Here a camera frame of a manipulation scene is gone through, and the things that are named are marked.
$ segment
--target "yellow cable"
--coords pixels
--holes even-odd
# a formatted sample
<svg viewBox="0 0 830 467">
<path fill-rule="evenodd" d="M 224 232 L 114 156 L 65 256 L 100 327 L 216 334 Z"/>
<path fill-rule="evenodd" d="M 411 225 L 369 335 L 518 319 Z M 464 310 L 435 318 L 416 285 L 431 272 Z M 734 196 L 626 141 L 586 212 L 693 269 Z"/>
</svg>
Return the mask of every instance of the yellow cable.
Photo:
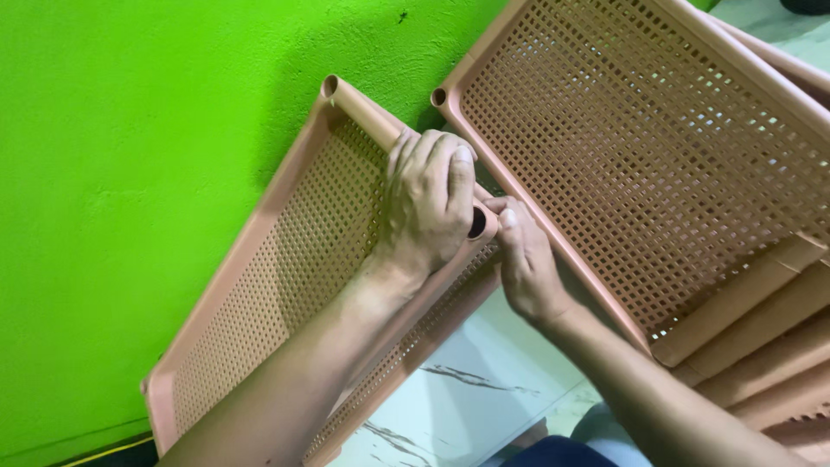
<svg viewBox="0 0 830 467">
<path fill-rule="evenodd" d="M 144 438 L 144 439 L 143 439 L 143 440 L 141 440 L 141 441 L 135 441 L 134 443 L 129 444 L 129 445 L 119 446 L 119 447 L 117 447 L 117 448 L 114 448 L 114 449 L 108 450 L 108 451 L 106 451 L 106 452 L 102 452 L 102 453 L 99 453 L 99 454 L 96 454 L 96 455 L 91 455 L 91 456 L 89 456 L 89 457 L 87 457 L 87 458 L 85 458 L 85 459 L 76 460 L 75 462 L 72 462 L 72 463 L 70 463 L 70 464 L 66 464 L 66 465 L 62 465 L 61 467 L 74 467 L 75 465 L 81 465 L 81 464 L 84 464 L 85 462 L 89 462 L 89 461 L 91 461 L 91 460 L 98 459 L 99 457 L 104 457 L 105 455 L 109 455 L 109 454 L 112 454 L 112 453 L 114 453 L 114 452 L 118 452 L 118 451 L 120 451 L 120 450 L 127 450 L 127 449 L 129 449 L 129 448 L 131 448 L 131 447 L 133 447 L 133 446 L 137 446 L 137 445 L 140 445 L 140 444 L 142 444 L 142 443 L 146 443 L 147 441 L 150 441 L 150 440 L 152 440 L 152 439 L 153 439 L 153 436 L 150 436 L 149 438 Z"/>
</svg>

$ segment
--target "forearm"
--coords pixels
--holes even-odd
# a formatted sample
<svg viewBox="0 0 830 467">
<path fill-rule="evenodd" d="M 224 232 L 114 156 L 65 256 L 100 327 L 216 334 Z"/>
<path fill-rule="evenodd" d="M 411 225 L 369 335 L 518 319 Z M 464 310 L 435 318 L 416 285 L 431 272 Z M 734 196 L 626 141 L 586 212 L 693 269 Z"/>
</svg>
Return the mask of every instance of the forearm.
<svg viewBox="0 0 830 467">
<path fill-rule="evenodd" d="M 597 387 L 655 465 L 809 465 L 677 381 L 587 310 L 543 319 L 538 328 Z"/>
<path fill-rule="evenodd" d="M 160 465 L 297 465 L 361 357 L 412 296 L 373 258 L 162 458 Z"/>
</svg>

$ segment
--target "right hand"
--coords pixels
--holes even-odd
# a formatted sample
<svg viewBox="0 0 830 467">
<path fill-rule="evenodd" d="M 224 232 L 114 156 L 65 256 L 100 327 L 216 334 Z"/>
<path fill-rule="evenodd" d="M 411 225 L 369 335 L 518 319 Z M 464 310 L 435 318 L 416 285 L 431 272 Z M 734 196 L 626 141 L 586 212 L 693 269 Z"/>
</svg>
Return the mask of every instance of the right hand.
<svg viewBox="0 0 830 467">
<path fill-rule="evenodd" d="M 482 201 L 499 214 L 496 240 L 504 252 L 501 281 L 507 302 L 532 324 L 552 321 L 577 303 L 556 272 L 547 235 L 536 225 L 525 203 L 512 196 Z"/>
</svg>

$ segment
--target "fingernail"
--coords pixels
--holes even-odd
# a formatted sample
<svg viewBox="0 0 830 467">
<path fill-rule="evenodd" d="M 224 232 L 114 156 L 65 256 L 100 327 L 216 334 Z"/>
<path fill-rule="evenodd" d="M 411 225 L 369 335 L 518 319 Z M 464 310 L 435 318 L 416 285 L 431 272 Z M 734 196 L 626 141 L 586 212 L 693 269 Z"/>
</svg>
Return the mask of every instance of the fingernail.
<svg viewBox="0 0 830 467">
<path fill-rule="evenodd" d="M 513 212 L 513 209 L 507 208 L 504 211 L 501 211 L 501 225 L 503 225 L 506 229 L 511 227 L 515 227 L 519 220 L 516 219 L 516 213 Z"/>
<path fill-rule="evenodd" d="M 461 162 L 469 162 L 472 164 L 472 154 L 470 154 L 470 150 L 468 150 L 466 146 L 458 146 L 454 157 L 456 160 L 460 160 Z"/>
</svg>

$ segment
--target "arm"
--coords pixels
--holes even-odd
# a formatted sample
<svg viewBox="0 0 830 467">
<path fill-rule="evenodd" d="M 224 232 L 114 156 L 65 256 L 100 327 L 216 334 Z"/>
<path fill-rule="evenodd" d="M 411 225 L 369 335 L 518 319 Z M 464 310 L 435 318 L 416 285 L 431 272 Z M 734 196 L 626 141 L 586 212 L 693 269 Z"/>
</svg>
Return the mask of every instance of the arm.
<svg viewBox="0 0 830 467">
<path fill-rule="evenodd" d="M 378 334 L 472 222 L 472 154 L 405 130 L 389 153 L 378 243 L 343 290 L 213 407 L 159 465 L 299 465 Z"/>
<path fill-rule="evenodd" d="M 809 465 L 677 381 L 576 303 L 523 203 L 508 197 L 485 205 L 500 213 L 508 302 L 585 373 L 654 465 Z"/>
</svg>

